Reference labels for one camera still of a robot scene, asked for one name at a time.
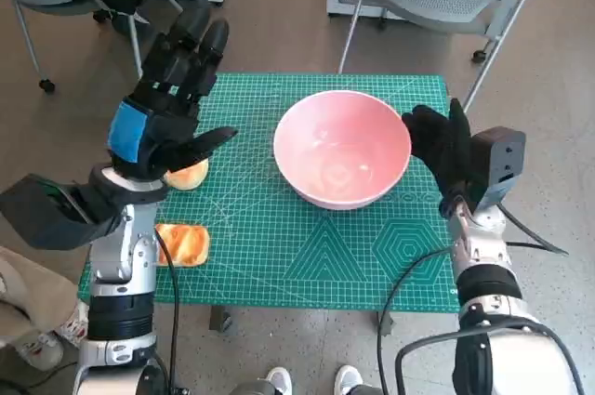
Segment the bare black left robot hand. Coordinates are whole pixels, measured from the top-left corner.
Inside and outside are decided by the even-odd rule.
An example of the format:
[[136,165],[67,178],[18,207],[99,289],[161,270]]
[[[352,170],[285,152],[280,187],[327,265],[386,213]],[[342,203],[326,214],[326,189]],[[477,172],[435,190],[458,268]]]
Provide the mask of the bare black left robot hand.
[[200,100],[217,81],[229,37],[228,22],[210,14],[210,4],[198,0],[156,36],[137,85],[112,119],[107,146],[121,176],[159,179],[209,158],[237,134],[231,126],[196,132]]

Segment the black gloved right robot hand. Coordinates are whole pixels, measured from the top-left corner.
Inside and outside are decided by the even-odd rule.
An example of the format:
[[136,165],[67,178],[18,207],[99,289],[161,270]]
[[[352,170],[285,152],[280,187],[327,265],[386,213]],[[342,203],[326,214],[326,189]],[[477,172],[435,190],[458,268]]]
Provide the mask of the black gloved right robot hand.
[[451,218],[460,202],[474,205],[483,180],[473,168],[469,120],[459,100],[450,100],[446,116],[417,105],[404,113],[402,120],[410,135],[412,155],[429,169],[443,197],[441,216]]

